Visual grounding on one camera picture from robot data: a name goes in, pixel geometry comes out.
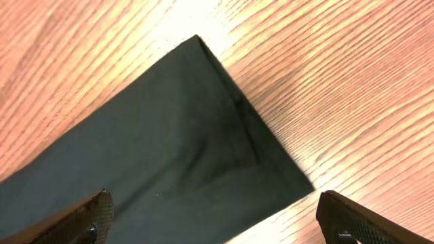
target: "wooden table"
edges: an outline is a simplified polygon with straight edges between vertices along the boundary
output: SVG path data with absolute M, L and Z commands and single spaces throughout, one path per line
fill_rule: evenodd
M 334 189 L 434 240 L 434 1 L 0 1 L 0 180 L 199 34 L 317 190 L 232 240 L 324 243 Z

